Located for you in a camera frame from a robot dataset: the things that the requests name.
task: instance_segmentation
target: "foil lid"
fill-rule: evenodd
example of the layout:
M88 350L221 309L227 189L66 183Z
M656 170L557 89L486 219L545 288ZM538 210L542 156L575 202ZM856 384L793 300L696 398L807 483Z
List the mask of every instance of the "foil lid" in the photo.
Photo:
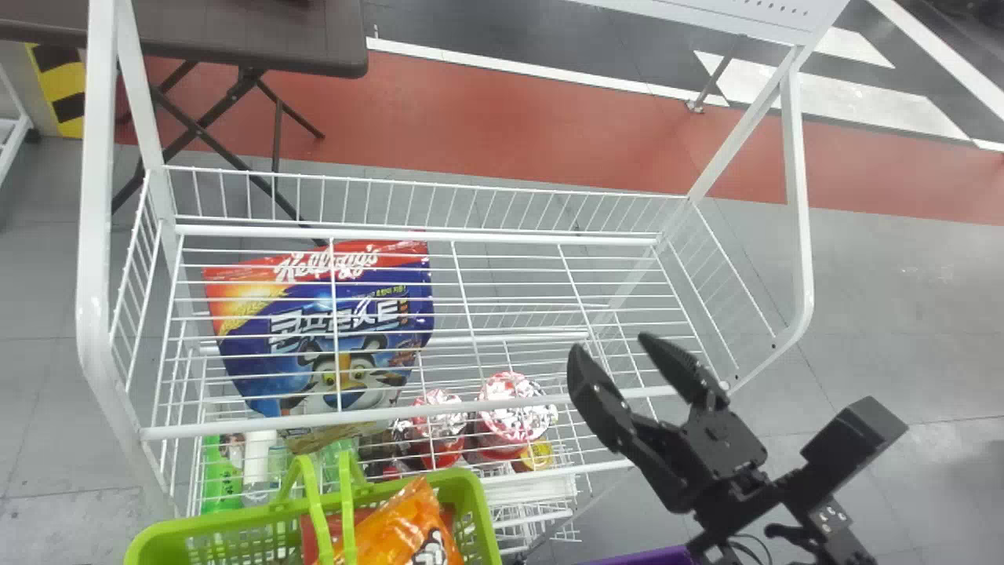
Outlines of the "foil lid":
M543 396L540 385L521 373L506 371L496 373L481 387L478 400L505 400ZM512 444L533 442L547 432L558 419L554 404L499 408L479 412L489 431Z
M436 388L415 399L413 406L426 404L459 403L460 397L445 390ZM464 432L467 425L467 414L464 412L447 412L431 416L415 416L398 420L395 428L413 439L432 438L433 440L454 439Z

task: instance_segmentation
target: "purple object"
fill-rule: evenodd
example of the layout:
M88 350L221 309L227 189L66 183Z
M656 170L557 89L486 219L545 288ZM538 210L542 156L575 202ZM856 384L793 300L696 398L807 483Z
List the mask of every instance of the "purple object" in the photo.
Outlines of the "purple object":
M694 565L694 560L691 559L687 548L679 545L589 561L580 565Z

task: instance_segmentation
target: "brown table top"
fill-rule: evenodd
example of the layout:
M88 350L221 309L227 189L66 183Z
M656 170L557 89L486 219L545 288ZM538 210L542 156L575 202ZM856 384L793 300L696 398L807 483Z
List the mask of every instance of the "brown table top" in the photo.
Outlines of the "brown table top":
M366 72L359 0L134 0L143 52L355 78ZM0 39L86 46L85 0L0 0Z

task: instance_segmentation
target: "white floor marking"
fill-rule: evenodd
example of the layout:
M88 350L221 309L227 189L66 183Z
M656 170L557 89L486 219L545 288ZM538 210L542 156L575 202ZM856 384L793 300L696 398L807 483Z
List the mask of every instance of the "white floor marking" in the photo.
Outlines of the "white floor marking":
M834 57L896 68L863 35L849 29L829 28L819 40L815 50Z
M721 55L703 51L694 53L709 72L722 60ZM770 65L733 59L718 79L718 87L726 98L750 103L773 72L774 67ZM806 113L969 139L927 96L807 72L799 73L799 78L802 109Z
M563 80L565 82L575 82L578 84L599 86L601 88L610 88L613 90L652 94L660 97L693 99L697 97L698 94L698 92L694 90L674 88L673 86L664 86L662 84L653 84L638 80L624 80L622 78L611 78L609 76L601 76L599 74L589 74L586 72L576 72L573 70L542 66L539 64L529 64L494 57L472 55L470 53L461 53L458 51L450 51L436 47L425 47L411 43L402 43L401 41L378 39L375 37L366 37L366 46L374 51L440 60L455 64L477 66L480 68L490 68L492 70L527 74L530 76L540 76L542 78L551 78L553 80ZM729 105L729 102L726 101L725 98L717 94L709 95L705 99L705 103L710 105Z
M978 139L976 137L973 137L973 143L975 143L976 147L980 149L985 149L987 151L996 151L998 153L1004 153L1004 143L991 142L987 139Z
M868 0L868 2L1004 120L1004 91L997 84L949 47L941 37L917 21L917 18L897 4L896 0Z

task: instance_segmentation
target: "cable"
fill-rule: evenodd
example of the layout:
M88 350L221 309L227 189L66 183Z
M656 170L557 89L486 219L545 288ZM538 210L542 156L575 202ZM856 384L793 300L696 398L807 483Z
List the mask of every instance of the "cable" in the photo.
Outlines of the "cable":
M735 534L732 536L732 538L730 538L729 545L735 547L736 549L745 553L746 555L749 555L753 559L753 561L757 562L757 565L763 565L763 561L760 561L760 558L753 553L753 550L751 550L745 544L731 541L734 538L750 539L759 544L760 547L763 549L764 554L767 556L767 565L774 565L774 557L770 554L770 550L767 549L767 544L763 543L763 541L760 538L751 534Z
M745 553L746 555L750 556L750 559L752 559L753 561L756 561L756 565L763 565L763 561L760 561L760 558L757 557L755 553L753 553L752 549L746 547L745 545L743 545L743 544L741 544L739 542L726 542L726 543L729 544L730 548L732 548L732 549L738 549L740 552Z

